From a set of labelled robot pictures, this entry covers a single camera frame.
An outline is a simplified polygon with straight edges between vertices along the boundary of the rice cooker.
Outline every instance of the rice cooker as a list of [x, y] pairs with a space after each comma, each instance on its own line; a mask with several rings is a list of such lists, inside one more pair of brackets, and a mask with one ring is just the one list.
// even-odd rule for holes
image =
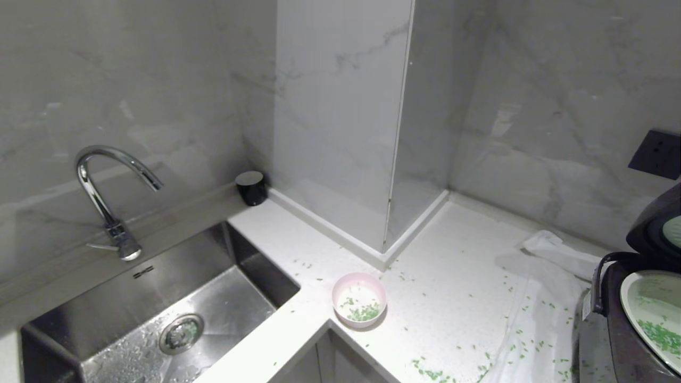
[[581, 383], [681, 383], [681, 184], [608, 254], [582, 305]]

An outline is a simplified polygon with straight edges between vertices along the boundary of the handle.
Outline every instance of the handle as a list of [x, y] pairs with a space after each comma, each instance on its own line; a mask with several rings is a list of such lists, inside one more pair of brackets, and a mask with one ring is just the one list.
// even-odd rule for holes
[[108, 251], [118, 251], [120, 250], [117, 246], [100, 245], [99, 243], [86, 243], [87, 247], [92, 247], [93, 249], [108, 250]]
[[638, 257], [636, 253], [610, 253], [603, 257], [598, 263], [596, 270], [594, 271], [594, 276], [591, 280], [591, 311], [599, 313], [602, 316], [605, 314], [605, 306], [603, 305], [603, 299], [601, 299], [601, 271], [603, 270], [603, 265], [608, 262], [617, 262], [620, 260], [625, 260], [627, 258]]

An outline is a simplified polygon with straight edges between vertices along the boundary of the bowl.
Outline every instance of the bowl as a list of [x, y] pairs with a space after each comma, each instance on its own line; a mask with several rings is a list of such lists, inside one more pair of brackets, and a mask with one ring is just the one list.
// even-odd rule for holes
[[620, 299], [638, 335], [681, 374], [681, 276], [647, 270], [628, 275]]
[[373, 275], [350, 273], [331, 291], [334, 311], [348, 327], [366, 328], [376, 323], [387, 306], [385, 287]]

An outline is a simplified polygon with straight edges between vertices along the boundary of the white countertop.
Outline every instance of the white countertop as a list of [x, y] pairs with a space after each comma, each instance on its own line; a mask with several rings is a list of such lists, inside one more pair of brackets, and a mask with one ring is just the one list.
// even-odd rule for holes
[[[435, 215], [385, 273], [369, 266], [284, 208], [265, 201], [229, 218], [301, 289], [196, 382], [269, 382], [316, 335], [334, 329], [384, 377], [431, 382], [443, 371], [457, 383], [476, 382], [503, 339], [517, 277], [505, 256], [542, 228], [510, 213], [456, 196]], [[605, 250], [565, 238], [582, 251]], [[341, 276], [380, 277], [388, 304], [379, 326], [353, 331], [334, 315], [330, 295]], [[0, 338], [3, 382], [18, 382], [16, 333]]]

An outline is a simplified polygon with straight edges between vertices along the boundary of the black cylindrical container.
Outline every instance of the black cylindrical container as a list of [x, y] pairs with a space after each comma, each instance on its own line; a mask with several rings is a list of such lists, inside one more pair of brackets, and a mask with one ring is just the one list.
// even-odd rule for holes
[[236, 188], [244, 202], [249, 206], [257, 206], [267, 199], [265, 177], [261, 172], [245, 172], [236, 176]]

